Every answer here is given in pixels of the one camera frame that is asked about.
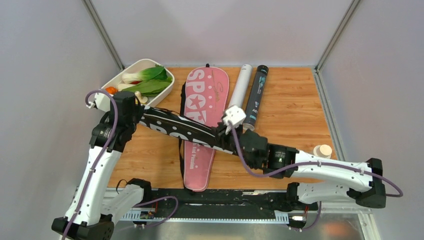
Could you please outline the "black racket cover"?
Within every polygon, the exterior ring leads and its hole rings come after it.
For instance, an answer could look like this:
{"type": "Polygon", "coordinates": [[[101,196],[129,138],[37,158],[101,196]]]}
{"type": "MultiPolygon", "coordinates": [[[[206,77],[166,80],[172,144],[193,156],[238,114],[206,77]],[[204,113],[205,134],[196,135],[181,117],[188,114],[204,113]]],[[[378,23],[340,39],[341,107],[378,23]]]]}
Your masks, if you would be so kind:
{"type": "Polygon", "coordinates": [[[174,114],[168,109],[145,106],[139,123],[156,132],[231,154],[230,151],[217,147],[216,127],[174,114]]]}

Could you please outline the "white shuttlecock tube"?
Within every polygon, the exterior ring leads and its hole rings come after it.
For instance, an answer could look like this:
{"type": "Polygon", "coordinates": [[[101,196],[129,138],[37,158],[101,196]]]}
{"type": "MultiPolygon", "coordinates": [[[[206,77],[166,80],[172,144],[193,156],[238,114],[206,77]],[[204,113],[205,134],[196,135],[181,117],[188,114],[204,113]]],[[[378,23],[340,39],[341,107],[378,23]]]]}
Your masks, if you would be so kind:
{"type": "Polygon", "coordinates": [[[227,109],[232,106],[237,106],[239,108],[243,106],[252,71],[253,67],[250,64],[241,66],[227,109]]]}

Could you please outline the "pink racket cover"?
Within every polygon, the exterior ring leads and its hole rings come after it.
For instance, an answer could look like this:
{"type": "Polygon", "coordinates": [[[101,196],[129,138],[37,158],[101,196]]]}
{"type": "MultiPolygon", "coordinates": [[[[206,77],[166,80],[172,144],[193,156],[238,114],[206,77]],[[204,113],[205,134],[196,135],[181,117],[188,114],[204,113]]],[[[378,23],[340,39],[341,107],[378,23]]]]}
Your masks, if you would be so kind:
{"type": "MultiPolygon", "coordinates": [[[[192,70],[186,79],[184,116],[217,127],[229,94],[227,73],[212,66],[192,70]]],[[[183,184],[193,192],[207,189],[216,151],[192,142],[183,144],[183,184]]]]}

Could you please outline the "black shuttlecock tube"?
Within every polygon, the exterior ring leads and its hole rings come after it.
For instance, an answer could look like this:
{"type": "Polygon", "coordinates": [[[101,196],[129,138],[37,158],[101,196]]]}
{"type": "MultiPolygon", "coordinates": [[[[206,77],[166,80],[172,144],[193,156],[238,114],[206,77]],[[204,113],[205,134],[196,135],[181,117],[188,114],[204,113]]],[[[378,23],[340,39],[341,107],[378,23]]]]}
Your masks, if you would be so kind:
{"type": "Polygon", "coordinates": [[[246,118],[243,122],[244,130],[255,130],[255,124],[258,118],[259,107],[262,100],[268,72],[269,68],[266,65],[259,65],[256,68],[253,83],[245,108],[246,118]]]}

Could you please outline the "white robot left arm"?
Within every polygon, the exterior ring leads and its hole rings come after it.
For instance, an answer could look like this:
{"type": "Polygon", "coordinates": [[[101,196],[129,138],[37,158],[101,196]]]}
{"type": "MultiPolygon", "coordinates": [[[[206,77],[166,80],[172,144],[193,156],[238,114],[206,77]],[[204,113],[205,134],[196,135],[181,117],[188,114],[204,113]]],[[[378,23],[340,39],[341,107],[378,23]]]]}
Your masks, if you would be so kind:
{"type": "Polygon", "coordinates": [[[92,130],[87,164],[69,209],[51,225],[63,240],[109,240],[116,224],[134,205],[147,207],[153,201],[150,190],[129,184],[103,203],[112,172],[132,139],[144,106],[136,102],[132,92],[110,95],[105,90],[95,90],[88,96],[94,93],[110,99],[110,110],[92,130]]]}

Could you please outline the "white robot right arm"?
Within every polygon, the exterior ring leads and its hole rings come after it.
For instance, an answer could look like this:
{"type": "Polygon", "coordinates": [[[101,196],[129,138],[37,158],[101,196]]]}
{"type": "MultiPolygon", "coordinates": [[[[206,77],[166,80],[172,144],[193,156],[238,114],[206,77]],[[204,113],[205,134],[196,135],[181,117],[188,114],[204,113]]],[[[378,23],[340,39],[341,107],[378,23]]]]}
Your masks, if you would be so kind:
{"type": "Polygon", "coordinates": [[[257,177],[312,178],[319,183],[292,182],[287,186],[286,205],[298,209],[303,204],[327,200],[353,200],[357,205],[383,209],[388,194],[383,163],[378,158],[365,162],[328,159],[285,145],[272,144],[266,137],[247,130],[238,132],[222,123],[214,128],[224,152],[239,156],[248,170],[261,170],[257,177]]]}

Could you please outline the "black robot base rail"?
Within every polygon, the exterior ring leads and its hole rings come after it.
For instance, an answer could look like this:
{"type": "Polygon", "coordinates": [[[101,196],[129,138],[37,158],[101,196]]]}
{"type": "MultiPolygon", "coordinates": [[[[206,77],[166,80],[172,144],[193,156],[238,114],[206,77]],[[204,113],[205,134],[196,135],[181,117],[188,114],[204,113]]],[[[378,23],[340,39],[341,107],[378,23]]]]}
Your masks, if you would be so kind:
{"type": "Polygon", "coordinates": [[[275,212],[316,211],[317,203],[305,204],[284,191],[185,188],[153,189],[149,181],[133,178],[129,184],[144,188],[143,208],[153,210],[156,219],[270,220],[275,212]]]}

